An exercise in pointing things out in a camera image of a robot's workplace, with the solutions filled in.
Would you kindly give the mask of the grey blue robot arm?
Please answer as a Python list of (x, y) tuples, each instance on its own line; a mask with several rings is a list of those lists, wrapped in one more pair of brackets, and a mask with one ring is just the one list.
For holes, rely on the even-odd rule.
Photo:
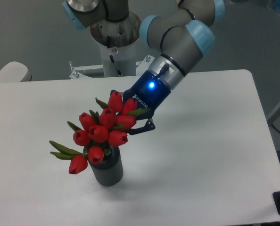
[(76, 29), (89, 28), (99, 44), (105, 77), (136, 74), (134, 43), (142, 40), (160, 51), (136, 83), (123, 93), (148, 112), (137, 116), (145, 126), (129, 129), (131, 135), (155, 128), (155, 110), (215, 43), (210, 26), (222, 20), (222, 0), (179, 0), (178, 10), (165, 18), (143, 20), (129, 10), (126, 0), (66, 0), (62, 4)]

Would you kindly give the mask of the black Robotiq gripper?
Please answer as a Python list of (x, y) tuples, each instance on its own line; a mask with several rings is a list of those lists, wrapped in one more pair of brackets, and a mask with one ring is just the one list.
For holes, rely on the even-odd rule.
[(145, 71), (135, 84), (124, 92), (112, 90), (110, 93), (110, 100), (122, 100), (125, 103), (129, 98), (137, 102), (138, 108), (149, 109), (150, 111), (137, 116), (137, 120), (148, 119), (143, 127), (130, 129), (130, 135), (137, 135), (140, 133), (152, 131), (156, 128), (153, 122), (153, 115), (155, 110), (161, 103), (170, 95), (171, 90), (160, 80), (163, 74), (154, 75), (150, 71)]

